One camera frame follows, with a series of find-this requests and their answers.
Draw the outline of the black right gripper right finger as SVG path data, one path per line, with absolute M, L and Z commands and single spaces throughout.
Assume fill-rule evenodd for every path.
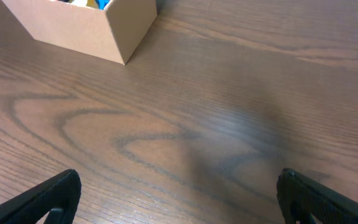
M 358 203 L 289 168 L 277 180 L 277 199 L 286 224 L 358 223 Z

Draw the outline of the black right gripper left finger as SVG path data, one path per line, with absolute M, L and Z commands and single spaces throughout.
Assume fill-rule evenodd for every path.
M 0 204 L 0 224 L 72 224 L 81 196 L 81 180 L 74 169 L 65 170 Z

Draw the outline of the cardboard box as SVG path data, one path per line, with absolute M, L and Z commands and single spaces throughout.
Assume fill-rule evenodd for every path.
M 157 17 L 155 0 L 112 0 L 104 9 L 50 0 L 3 2 L 35 40 L 123 65 Z

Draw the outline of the yellow tape roll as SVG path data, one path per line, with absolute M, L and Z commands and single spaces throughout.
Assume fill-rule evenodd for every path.
M 69 0 L 68 2 L 79 7 L 99 8 L 98 3 L 95 0 Z

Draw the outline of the blue whiteboard duster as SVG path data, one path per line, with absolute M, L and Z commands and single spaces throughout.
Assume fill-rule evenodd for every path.
M 109 4 L 110 0 L 95 0 L 99 9 L 104 10 L 104 8 Z

